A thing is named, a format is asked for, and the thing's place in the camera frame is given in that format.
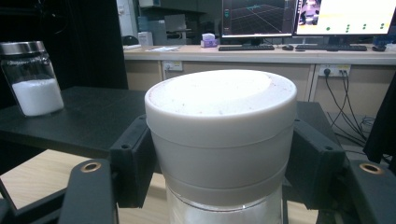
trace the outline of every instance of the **dark background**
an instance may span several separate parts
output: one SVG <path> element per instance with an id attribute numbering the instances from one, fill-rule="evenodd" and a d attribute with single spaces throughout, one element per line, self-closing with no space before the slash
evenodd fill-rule
<path id="1" fill-rule="evenodd" d="M 2 0 L 0 42 L 41 40 L 61 90 L 127 89 L 116 0 Z M 0 71 L 0 109 L 15 105 Z"/>

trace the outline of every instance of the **black tabletop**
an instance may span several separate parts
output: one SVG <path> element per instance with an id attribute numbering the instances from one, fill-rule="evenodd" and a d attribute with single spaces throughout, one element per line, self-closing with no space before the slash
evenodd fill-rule
<path id="1" fill-rule="evenodd" d="M 90 158 L 106 158 L 129 125 L 145 114 L 144 91 L 73 87 L 62 91 L 64 109 L 26 118 L 17 106 L 0 111 L 0 139 Z M 318 103 L 297 104 L 303 119 L 336 142 Z"/>

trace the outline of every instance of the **paper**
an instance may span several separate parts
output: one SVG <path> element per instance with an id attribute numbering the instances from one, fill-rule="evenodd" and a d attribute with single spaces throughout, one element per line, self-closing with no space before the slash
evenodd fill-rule
<path id="1" fill-rule="evenodd" d="M 176 49 L 180 49 L 180 46 L 177 46 L 177 47 L 160 47 L 160 48 L 157 48 L 157 49 L 148 49 L 146 51 L 162 52 L 162 51 L 171 51 L 171 50 L 176 50 Z"/>
<path id="2" fill-rule="evenodd" d="M 137 49 L 142 47 L 141 45 L 130 45 L 130 46 L 124 46 L 123 49 Z"/>

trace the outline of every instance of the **white wall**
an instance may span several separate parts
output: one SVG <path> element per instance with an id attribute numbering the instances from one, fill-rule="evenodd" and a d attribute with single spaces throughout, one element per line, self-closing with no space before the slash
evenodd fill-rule
<path id="1" fill-rule="evenodd" d="M 137 38 L 136 15 L 134 14 L 134 0 L 117 0 L 121 35 L 133 35 Z"/>

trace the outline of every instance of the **keyboard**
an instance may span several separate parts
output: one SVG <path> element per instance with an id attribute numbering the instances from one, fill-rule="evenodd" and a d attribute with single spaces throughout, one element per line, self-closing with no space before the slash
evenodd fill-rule
<path id="1" fill-rule="evenodd" d="M 295 49 L 300 50 L 310 50 L 310 49 L 318 49 L 318 50 L 327 50 L 327 51 L 366 51 L 367 48 L 365 46 L 360 45 L 297 45 Z"/>
<path id="2" fill-rule="evenodd" d="M 219 51 L 234 51 L 234 50 L 274 50 L 272 45 L 259 45 L 259 46 L 223 46 L 219 47 Z"/>

